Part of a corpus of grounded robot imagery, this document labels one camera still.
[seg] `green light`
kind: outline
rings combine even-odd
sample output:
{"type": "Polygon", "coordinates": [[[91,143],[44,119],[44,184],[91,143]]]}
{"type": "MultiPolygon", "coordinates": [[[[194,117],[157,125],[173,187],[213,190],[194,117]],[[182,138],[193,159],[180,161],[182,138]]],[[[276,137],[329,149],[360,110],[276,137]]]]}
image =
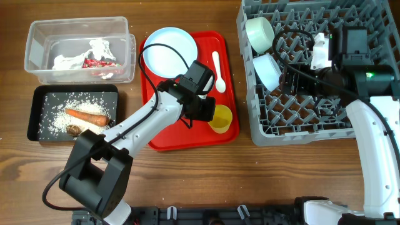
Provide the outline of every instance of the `green light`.
{"type": "Polygon", "coordinates": [[[372,78],[373,76],[375,76],[375,74],[373,72],[367,72],[366,75],[367,75],[367,78],[372,78]]]}

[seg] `yellow cup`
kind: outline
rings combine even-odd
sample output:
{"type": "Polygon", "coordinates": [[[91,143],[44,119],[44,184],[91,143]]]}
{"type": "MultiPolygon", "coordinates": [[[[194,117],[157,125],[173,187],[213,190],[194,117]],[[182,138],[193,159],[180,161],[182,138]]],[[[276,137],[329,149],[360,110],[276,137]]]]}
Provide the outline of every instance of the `yellow cup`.
{"type": "Polygon", "coordinates": [[[224,105],[216,105],[214,117],[208,122],[212,130],[218,134],[223,134],[228,131],[233,120],[232,111],[224,105]]]}

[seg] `dish rack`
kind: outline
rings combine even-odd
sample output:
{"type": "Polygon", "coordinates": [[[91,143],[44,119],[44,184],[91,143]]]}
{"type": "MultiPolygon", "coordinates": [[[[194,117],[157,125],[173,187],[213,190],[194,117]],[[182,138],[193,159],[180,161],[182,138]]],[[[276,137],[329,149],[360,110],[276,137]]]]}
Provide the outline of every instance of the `dish rack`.
{"type": "MultiPolygon", "coordinates": [[[[314,0],[290,1],[242,0],[237,15],[237,34],[247,82],[247,109],[253,142],[258,146],[306,144],[311,141],[355,138],[346,110],[333,116],[340,99],[316,99],[314,96],[288,95],[279,89],[268,91],[258,78],[253,59],[260,56],[251,49],[246,21],[263,16],[275,34],[286,29],[301,29],[311,34],[324,33],[342,26],[364,26],[374,64],[391,65],[400,78],[400,37],[387,0],[314,0]]],[[[294,64],[311,64],[306,50],[309,38],[285,34],[277,42],[281,56],[294,64]]]]}

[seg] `baking tray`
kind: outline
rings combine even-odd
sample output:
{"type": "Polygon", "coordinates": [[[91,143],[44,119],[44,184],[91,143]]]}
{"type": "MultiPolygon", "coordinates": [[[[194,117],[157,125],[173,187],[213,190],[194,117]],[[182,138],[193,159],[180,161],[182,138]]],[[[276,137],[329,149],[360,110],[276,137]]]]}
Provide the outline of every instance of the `baking tray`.
{"type": "Polygon", "coordinates": [[[39,86],[33,94],[31,115],[27,129],[27,138],[30,141],[74,141],[70,135],[59,132],[54,135],[48,127],[54,116],[67,100],[97,101],[102,99],[102,108],[109,114],[110,127],[118,122],[118,89],[111,84],[97,85],[50,85],[39,86]]]}
{"type": "MultiPolygon", "coordinates": [[[[212,91],[207,95],[216,98],[216,104],[223,104],[229,107],[233,114],[232,124],[229,130],[224,134],[215,133],[206,122],[193,121],[193,127],[188,129],[182,121],[175,122],[162,130],[153,140],[149,142],[149,146],[156,151],[170,151],[183,148],[195,148],[200,146],[209,146],[215,144],[229,143],[236,139],[239,134],[239,121],[236,112],[236,103],[231,81],[231,72],[229,70],[228,55],[226,52],[224,38],[215,31],[194,32],[190,34],[197,44],[198,55],[197,60],[212,69],[215,72],[212,53],[217,51],[219,53],[221,63],[221,76],[226,83],[226,91],[219,93],[215,86],[212,91]]],[[[146,40],[141,43],[140,51],[146,40]]],[[[150,80],[154,85],[158,85],[165,78],[161,78],[153,74],[145,65],[145,72],[149,75],[150,80]]],[[[154,94],[153,89],[141,72],[141,86],[142,86],[142,100],[146,104],[151,96],[154,94]]]]}

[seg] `wooden tabletop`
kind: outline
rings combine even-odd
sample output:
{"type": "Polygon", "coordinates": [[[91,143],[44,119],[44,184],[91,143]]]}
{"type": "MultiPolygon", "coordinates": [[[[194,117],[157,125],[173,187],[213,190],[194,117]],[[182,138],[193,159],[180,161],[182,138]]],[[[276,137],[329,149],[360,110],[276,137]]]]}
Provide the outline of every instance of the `wooden tabletop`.
{"type": "MultiPolygon", "coordinates": [[[[158,153],[145,147],[134,160],[125,200],[132,206],[208,207],[292,203],[298,196],[326,196],[361,210],[363,175],[356,141],[341,139],[298,146],[257,147],[251,141],[246,78],[236,17],[240,1],[142,2],[5,0],[0,5],[0,221],[1,224],[70,224],[71,213],[41,201],[46,184],[65,166],[72,143],[28,141],[37,77],[24,70],[29,26],[42,19],[124,16],[140,44],[166,26],[187,32],[214,30],[226,40],[240,134],[230,144],[158,153]]],[[[141,106],[139,69],[118,84],[125,118],[141,106]]],[[[79,204],[58,187],[48,199],[79,204]]]]}

